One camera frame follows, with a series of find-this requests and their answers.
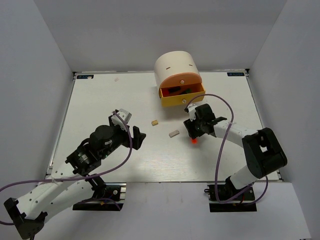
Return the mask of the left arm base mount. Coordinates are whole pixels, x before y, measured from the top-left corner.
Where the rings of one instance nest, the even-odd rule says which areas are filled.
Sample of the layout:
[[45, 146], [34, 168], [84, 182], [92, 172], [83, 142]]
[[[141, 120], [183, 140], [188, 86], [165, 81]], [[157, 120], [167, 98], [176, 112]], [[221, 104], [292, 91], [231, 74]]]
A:
[[73, 211], [119, 212], [126, 197], [126, 183], [108, 183], [100, 176], [86, 179], [90, 184], [89, 197], [72, 206]]

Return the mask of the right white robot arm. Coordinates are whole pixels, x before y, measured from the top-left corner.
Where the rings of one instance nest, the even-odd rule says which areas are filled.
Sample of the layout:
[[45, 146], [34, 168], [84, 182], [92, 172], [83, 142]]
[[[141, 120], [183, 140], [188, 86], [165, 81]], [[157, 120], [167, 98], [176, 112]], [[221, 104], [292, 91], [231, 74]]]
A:
[[238, 199], [257, 181], [283, 168], [288, 159], [272, 129], [250, 129], [234, 124], [225, 117], [216, 117], [208, 104], [191, 104], [185, 112], [189, 117], [184, 126], [195, 140], [204, 134], [240, 146], [245, 166], [229, 176], [223, 185], [215, 184], [214, 200], [225, 204]]

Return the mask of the pink highlighter marker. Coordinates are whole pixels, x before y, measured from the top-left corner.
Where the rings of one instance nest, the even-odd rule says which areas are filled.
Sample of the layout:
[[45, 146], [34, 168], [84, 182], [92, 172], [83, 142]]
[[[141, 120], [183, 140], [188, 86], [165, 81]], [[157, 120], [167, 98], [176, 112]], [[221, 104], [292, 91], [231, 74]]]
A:
[[174, 94], [176, 92], [179, 92], [180, 90], [181, 90], [180, 86], [175, 86], [175, 87], [168, 88], [167, 91], [171, 95], [171, 94]]

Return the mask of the orange top drawer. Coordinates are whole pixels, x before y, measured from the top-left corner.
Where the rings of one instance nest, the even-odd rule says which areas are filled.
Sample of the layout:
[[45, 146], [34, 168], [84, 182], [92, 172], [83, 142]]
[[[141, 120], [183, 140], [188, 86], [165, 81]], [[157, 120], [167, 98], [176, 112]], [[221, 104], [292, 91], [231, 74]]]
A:
[[184, 72], [165, 77], [157, 82], [160, 89], [173, 88], [181, 85], [193, 85], [202, 83], [202, 78], [198, 73]]

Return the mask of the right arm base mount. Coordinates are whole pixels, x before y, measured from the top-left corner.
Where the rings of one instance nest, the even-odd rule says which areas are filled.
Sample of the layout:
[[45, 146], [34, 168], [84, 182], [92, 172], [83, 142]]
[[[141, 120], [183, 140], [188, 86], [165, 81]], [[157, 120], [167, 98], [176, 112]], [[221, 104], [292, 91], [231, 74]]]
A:
[[256, 200], [255, 193], [253, 187], [251, 186], [245, 192], [241, 192], [239, 190], [231, 190], [227, 189], [225, 184], [218, 184], [217, 185], [217, 193], [218, 197], [221, 202], [226, 202], [228, 199], [237, 195], [236, 198], [228, 201], [227, 203], [219, 203], [217, 201], [215, 195], [215, 185], [208, 184], [207, 187], [204, 189], [204, 193], [208, 196], [209, 201], [209, 211], [211, 213], [249, 213], [249, 212], [256, 212], [257, 206], [256, 203], [252, 203]]

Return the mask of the green highlighter marker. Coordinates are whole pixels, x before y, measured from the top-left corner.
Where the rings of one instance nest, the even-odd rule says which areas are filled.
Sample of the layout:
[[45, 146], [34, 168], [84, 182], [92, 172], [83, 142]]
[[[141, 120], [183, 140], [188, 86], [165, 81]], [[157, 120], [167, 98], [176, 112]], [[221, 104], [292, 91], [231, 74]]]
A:
[[187, 88], [186, 90], [184, 90], [183, 92], [181, 92], [181, 94], [190, 94], [192, 93], [192, 89], [191, 88]]

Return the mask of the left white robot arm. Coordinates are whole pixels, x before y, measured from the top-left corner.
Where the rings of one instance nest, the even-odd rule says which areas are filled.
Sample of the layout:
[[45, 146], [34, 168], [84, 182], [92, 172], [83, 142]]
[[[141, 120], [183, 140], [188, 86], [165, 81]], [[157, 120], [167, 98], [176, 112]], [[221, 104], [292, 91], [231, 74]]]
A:
[[102, 200], [106, 193], [102, 173], [90, 173], [120, 146], [138, 150], [146, 138], [138, 127], [128, 126], [131, 116], [123, 109], [114, 111], [109, 125], [98, 126], [49, 177], [37, 180], [25, 195], [4, 202], [10, 225], [23, 240], [34, 239], [49, 219], [72, 205]]

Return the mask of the yellow drawer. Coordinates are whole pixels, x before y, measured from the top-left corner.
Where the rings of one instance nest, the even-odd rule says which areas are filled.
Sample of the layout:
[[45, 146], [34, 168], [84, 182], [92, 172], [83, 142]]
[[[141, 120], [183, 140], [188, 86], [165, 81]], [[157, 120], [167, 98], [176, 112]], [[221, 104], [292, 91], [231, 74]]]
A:
[[[181, 90], [179, 92], [175, 92], [174, 94], [169, 94], [168, 88], [159, 89], [159, 97], [160, 97], [161, 105], [163, 107], [173, 107], [173, 106], [187, 104], [192, 98], [206, 93], [202, 83], [182, 85], [180, 87], [181, 87]], [[181, 94], [181, 92], [183, 92], [188, 88], [192, 90], [192, 93]]]

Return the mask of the orange highlighter marker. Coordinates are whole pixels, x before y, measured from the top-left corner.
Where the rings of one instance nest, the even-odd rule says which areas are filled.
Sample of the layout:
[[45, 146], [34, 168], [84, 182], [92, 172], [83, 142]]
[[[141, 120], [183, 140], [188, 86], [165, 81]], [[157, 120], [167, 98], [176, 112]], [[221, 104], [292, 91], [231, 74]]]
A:
[[192, 144], [197, 144], [198, 143], [198, 139], [197, 138], [192, 138], [191, 139], [191, 143]]

